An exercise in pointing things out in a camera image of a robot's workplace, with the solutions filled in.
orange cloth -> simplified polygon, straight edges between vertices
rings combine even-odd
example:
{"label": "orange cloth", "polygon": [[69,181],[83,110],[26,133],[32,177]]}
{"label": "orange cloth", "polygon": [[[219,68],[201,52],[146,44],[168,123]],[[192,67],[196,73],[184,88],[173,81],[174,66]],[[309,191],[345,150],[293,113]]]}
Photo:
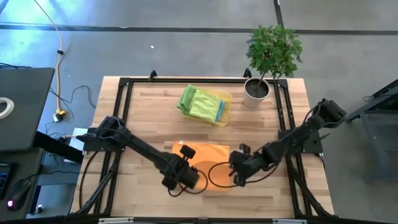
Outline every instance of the orange cloth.
{"label": "orange cloth", "polygon": [[[191,166],[203,171],[206,176],[213,165],[219,162],[226,162],[229,159],[229,146],[207,144],[203,142],[174,142],[172,153],[176,153],[182,157],[180,150],[183,145],[187,145],[196,151],[193,159],[189,159],[188,162]],[[231,178],[228,176],[230,172],[231,169],[228,164],[217,166],[211,171],[211,180],[221,186],[230,186]],[[199,177],[195,190],[201,190],[206,185],[206,179],[200,172]],[[207,190],[228,191],[229,189],[216,187],[209,181]]]}

yellow cable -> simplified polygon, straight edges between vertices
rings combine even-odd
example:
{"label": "yellow cable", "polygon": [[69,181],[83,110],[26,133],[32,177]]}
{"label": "yellow cable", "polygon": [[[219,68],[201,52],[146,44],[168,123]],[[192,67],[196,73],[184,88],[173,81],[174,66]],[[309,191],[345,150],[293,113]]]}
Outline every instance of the yellow cable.
{"label": "yellow cable", "polygon": [[[55,25],[54,21],[50,18],[50,16],[44,11],[42,6],[34,0],[36,4],[40,7],[40,9],[44,12],[44,14],[50,19],[52,25],[55,27],[55,30],[58,33],[58,36],[60,37],[60,50],[62,50],[62,37],[60,34],[60,31],[58,30],[57,25]],[[60,62],[61,62],[61,54],[58,54],[58,60],[57,60],[57,67],[55,69],[55,73],[57,74],[57,95],[60,96]],[[57,97],[57,113],[61,112],[61,103],[60,103],[60,98]]]}

wooden table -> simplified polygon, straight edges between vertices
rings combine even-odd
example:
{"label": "wooden table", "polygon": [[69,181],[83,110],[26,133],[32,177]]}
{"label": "wooden table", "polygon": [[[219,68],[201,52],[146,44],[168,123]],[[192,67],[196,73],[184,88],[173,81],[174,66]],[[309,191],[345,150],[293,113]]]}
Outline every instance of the wooden table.
{"label": "wooden table", "polygon": [[[93,126],[112,115],[120,77],[104,77],[99,93]],[[300,124],[308,105],[304,80],[287,79],[296,124]],[[160,151],[171,152],[174,141],[204,141],[229,145],[237,150],[240,143],[246,143],[253,150],[277,139],[280,129],[275,93],[270,95],[258,108],[243,105],[243,85],[225,83],[196,83],[195,86],[228,91],[233,103],[228,124],[223,128],[189,121],[176,108],[177,101],[186,83],[135,83],[127,118],[131,132]],[[287,114],[284,94],[280,91],[284,114]],[[85,156],[81,173],[90,155]],[[83,203],[98,185],[104,153],[99,152],[88,168],[83,186]],[[325,171],[319,158],[303,154],[307,184],[324,208],[333,213]],[[264,176],[258,172],[251,179]],[[177,198],[168,195],[161,184],[163,176],[153,164],[133,150],[122,154],[116,183],[111,216],[130,217],[220,217],[220,218],[293,218],[292,199],[285,161],[275,173],[255,184],[235,187],[229,192],[205,192],[201,195],[182,194]],[[78,210],[81,175],[75,190],[71,212]],[[304,211],[302,194],[298,189],[300,208]],[[108,189],[103,197],[101,212],[106,203]]]}

plant pot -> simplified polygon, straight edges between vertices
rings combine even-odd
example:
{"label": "plant pot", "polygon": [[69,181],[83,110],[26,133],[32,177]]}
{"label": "plant pot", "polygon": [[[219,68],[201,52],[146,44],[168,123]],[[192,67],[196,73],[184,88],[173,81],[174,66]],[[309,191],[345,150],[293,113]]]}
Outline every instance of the plant pot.
{"label": "plant pot", "polygon": [[243,103],[250,108],[257,107],[269,95],[269,84],[262,80],[258,88],[260,78],[250,78],[244,83]]}

gray floor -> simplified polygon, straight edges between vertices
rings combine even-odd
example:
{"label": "gray floor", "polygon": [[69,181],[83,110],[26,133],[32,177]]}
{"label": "gray floor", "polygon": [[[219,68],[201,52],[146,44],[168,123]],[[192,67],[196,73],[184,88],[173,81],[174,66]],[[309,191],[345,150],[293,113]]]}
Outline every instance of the gray floor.
{"label": "gray floor", "polygon": [[[276,25],[271,0],[117,0],[39,1],[57,24],[79,26],[253,28]],[[294,29],[397,30],[396,1],[280,0],[287,27]],[[32,1],[10,0],[0,22],[49,24]],[[0,62],[54,67],[59,48],[54,31],[0,30]],[[61,65],[62,96],[70,99],[76,86],[88,85],[96,102],[104,75],[196,75],[240,77],[248,66],[248,34],[171,32],[62,32],[65,58]],[[370,95],[395,80],[398,36],[301,35],[303,64],[295,76],[304,78],[315,104],[334,99],[347,112],[365,104]],[[50,131],[71,134],[87,128],[94,109],[86,90],[76,91],[70,108],[75,122],[51,124]],[[55,97],[50,95],[39,130],[51,121]],[[326,174],[337,215],[398,222],[398,184],[365,183],[373,160],[360,122],[344,124],[323,141]],[[60,188],[56,192],[73,192]],[[41,195],[43,204],[67,204]],[[47,215],[64,214],[49,209]]]}

